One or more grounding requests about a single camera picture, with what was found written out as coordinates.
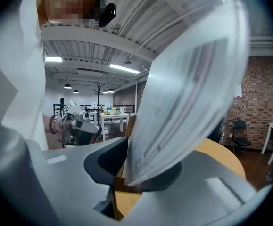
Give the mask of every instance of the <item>human arm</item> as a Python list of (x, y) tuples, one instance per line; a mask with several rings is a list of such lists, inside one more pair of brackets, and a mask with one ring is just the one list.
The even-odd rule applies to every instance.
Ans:
[[(51, 133), (50, 131), (50, 117), (43, 115), (43, 123), (44, 123), (44, 130), (46, 133)], [(55, 130), (57, 133), (62, 133), (63, 128), (62, 128), (62, 118), (57, 117), (56, 119), (56, 125), (55, 125)]]

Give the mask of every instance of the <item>white shirt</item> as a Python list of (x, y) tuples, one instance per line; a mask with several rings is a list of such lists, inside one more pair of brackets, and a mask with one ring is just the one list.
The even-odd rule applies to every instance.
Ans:
[(47, 150), (43, 51), (36, 0), (14, 0), (0, 16), (0, 123)]

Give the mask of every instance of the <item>bracelet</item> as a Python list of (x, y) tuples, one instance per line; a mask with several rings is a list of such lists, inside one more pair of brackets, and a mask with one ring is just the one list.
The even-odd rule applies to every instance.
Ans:
[(50, 132), (54, 135), (56, 134), (56, 120), (57, 120), (57, 116), (53, 115), (50, 118), (50, 122), (49, 122), (49, 128), (50, 128)]

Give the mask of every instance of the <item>wooden table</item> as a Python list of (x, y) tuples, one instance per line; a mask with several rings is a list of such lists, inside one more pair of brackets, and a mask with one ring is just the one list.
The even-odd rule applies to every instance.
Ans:
[[(203, 143), (201, 143), (201, 145), (196, 149), (196, 151), (213, 157), (215, 160), (245, 179), (245, 172), (241, 162), (230, 150), (224, 146), (214, 141), (205, 139)], [(125, 216), (141, 198), (141, 194), (115, 191), (115, 197), (117, 209), (121, 212), (122, 215)]]

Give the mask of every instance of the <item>pipe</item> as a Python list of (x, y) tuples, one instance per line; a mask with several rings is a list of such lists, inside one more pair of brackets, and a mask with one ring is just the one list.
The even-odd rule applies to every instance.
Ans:
[(137, 112), (137, 81), (135, 81), (135, 111), (134, 113)]
[(130, 56), (127, 59), (130, 59), (133, 55), (135, 55), (142, 47), (144, 47), (151, 39), (153, 39), (155, 36), (157, 36), (159, 33), (161, 33), (162, 31), (166, 30), (167, 28), (171, 27), (173, 24), (177, 23), (178, 21), (182, 20), (184, 17), (189, 16), (193, 13), (196, 13), (198, 11), (200, 11), (201, 9), (203, 9), (204, 7), (210, 7), (210, 4), (206, 4), (206, 5), (202, 5), (198, 8), (193, 9), (192, 11), (172, 20), (171, 22), (169, 22), (168, 24), (166, 24), (165, 26), (161, 27), (160, 29), (156, 30), (154, 33), (152, 33), (147, 39), (145, 39), (140, 46), (137, 48), (137, 50), (135, 50), (132, 54), (130, 54)]
[(139, 77), (146, 75), (150, 72), (150, 68), (128, 79), (128, 82), (138, 79)]
[(105, 83), (105, 84), (103, 85), (102, 90), (105, 88), (105, 86), (106, 86), (107, 84), (109, 84), (109, 82), (113, 79), (113, 77), (114, 77), (115, 75), (116, 75), (116, 73), (114, 73), (114, 74), (112, 75), (112, 77), (108, 80), (108, 82)]
[[(136, 81), (137, 81), (137, 83), (140, 83), (140, 80), (142, 79), (142, 78), (145, 78), (146, 77), (146, 79), (147, 79), (147, 76), (146, 76), (147, 74), (143, 74), (143, 76), (139, 79), (137, 79)], [(131, 81), (131, 82), (129, 82), (129, 83), (127, 83), (127, 84), (124, 84), (123, 86), (121, 86), (121, 87), (119, 87), (119, 88), (117, 88), (117, 89), (115, 89), (115, 92), (118, 92), (118, 91), (120, 91), (120, 90), (122, 90), (122, 89), (125, 89), (125, 88), (127, 88), (127, 87), (130, 87), (130, 86), (132, 86), (132, 85), (134, 85), (134, 82), (135, 81)]]

